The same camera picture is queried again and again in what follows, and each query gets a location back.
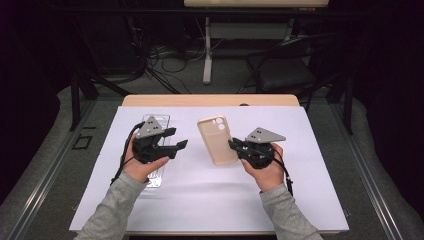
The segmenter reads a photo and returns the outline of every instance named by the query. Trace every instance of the beige phone case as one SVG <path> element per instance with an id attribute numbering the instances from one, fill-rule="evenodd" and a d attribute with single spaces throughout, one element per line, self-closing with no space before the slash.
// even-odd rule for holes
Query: beige phone case
<path id="1" fill-rule="evenodd" d="M 228 144 L 228 140 L 231 140 L 230 128 L 223 115 L 200 119 L 197 127 L 213 164 L 223 165 L 238 160 L 236 151 Z"/>

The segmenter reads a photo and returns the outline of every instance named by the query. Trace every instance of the hand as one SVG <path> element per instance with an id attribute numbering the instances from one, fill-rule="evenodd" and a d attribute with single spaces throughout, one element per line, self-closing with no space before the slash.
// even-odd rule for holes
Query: hand
<path id="1" fill-rule="evenodd" d="M 143 164 L 137 161 L 136 159 L 132 159 L 134 157 L 134 153 L 132 151 L 134 139 L 135 135 L 131 137 L 130 143 L 128 144 L 127 154 L 125 156 L 125 161 L 128 162 L 124 165 L 123 170 L 128 175 L 130 175 L 130 177 L 143 183 L 146 181 L 147 176 L 150 173 L 165 165 L 168 162 L 169 158 L 163 157 L 148 164 Z"/>
<path id="2" fill-rule="evenodd" d="M 272 143 L 272 147 L 280 154 L 274 153 L 274 157 L 282 162 L 283 160 L 280 156 L 283 156 L 283 149 L 275 143 Z M 266 168 L 262 169 L 254 169 L 250 163 L 244 159 L 242 159 L 242 164 L 246 172 L 256 180 L 256 184 L 258 184 L 262 192 L 274 189 L 284 182 L 284 170 L 274 161 Z"/>

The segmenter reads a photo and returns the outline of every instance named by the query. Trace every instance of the table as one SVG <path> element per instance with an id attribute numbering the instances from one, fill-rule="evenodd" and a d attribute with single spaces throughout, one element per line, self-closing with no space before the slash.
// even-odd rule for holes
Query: table
<path id="1" fill-rule="evenodd" d="M 327 7 L 328 0 L 184 0 L 186 7 L 237 7 L 237 8 L 300 8 Z M 290 38 L 293 19 L 287 23 L 211 23 L 205 22 L 205 67 L 203 84 L 211 83 L 211 38 L 231 39 L 284 39 Z"/>
<path id="2" fill-rule="evenodd" d="M 177 128 L 171 144 L 188 139 L 188 145 L 165 166 L 161 187 L 142 192 L 129 217 L 127 234 L 273 234 L 273 225 L 262 209 L 259 188 L 244 172 L 240 161 L 215 166 L 208 158 L 196 122 L 214 113 L 227 117 L 234 137 L 243 138 L 243 134 L 249 134 L 259 123 L 270 131 L 284 131 L 288 139 L 282 144 L 285 163 L 295 182 L 293 188 L 299 208 L 321 233 L 349 229 L 309 120 L 296 97 L 245 94 L 126 97 L 112 123 L 70 230 L 81 230 L 102 200 L 118 168 L 127 131 L 143 114 L 169 114 L 170 127 Z M 300 142 L 307 151 L 294 150 L 302 145 Z"/>

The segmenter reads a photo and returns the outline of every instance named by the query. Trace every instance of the white table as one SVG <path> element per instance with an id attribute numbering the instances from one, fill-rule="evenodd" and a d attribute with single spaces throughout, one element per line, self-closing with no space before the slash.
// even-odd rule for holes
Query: white table
<path id="1" fill-rule="evenodd" d="M 255 102 L 257 95 L 251 96 Z M 190 96 L 180 97 L 181 99 L 188 100 Z M 215 166 L 208 157 L 196 122 L 200 118 L 217 114 L 227 117 L 232 136 L 239 139 L 244 139 L 258 126 L 284 135 L 287 140 L 280 142 L 280 145 L 284 148 L 285 164 L 294 181 L 294 196 L 301 211 L 321 233 L 349 229 L 303 108 L 123 106 L 118 109 L 106 137 L 70 226 L 71 231 L 81 230 L 103 199 L 110 179 L 118 168 L 128 131 L 139 123 L 145 114 L 170 115 L 170 126 L 177 128 L 176 134 L 171 137 L 171 144 L 185 139 L 188 139 L 188 144 L 186 149 L 179 151 L 176 158 L 166 165 L 162 186 L 146 189 L 140 195 L 129 217 L 127 234 L 273 233 L 272 223 L 261 205 L 259 188 L 253 178 L 245 173 L 240 162 Z"/>

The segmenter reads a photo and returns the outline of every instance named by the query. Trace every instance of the transparent plastic case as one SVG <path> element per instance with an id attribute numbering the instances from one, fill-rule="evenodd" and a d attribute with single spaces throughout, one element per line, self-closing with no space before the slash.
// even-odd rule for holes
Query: transparent plastic case
<path id="1" fill-rule="evenodd" d="M 151 116 L 153 116 L 158 121 L 162 129 L 168 128 L 169 120 L 170 120 L 169 115 L 146 114 L 143 116 L 143 121 L 146 121 Z M 160 146 L 169 145 L 170 140 L 171 140 L 171 137 L 162 138 L 159 141 L 159 145 Z M 164 171 L 165 171 L 165 166 L 149 174 L 149 176 L 147 176 L 149 178 L 149 184 L 147 185 L 147 187 L 148 188 L 160 187 L 160 185 L 162 184 L 162 177 L 163 177 Z"/>
<path id="2" fill-rule="evenodd" d="M 232 138 L 227 119 L 223 115 L 200 119 L 197 127 L 213 164 L 223 165 L 238 160 L 236 151 L 232 150 L 228 144 L 228 140 Z"/>

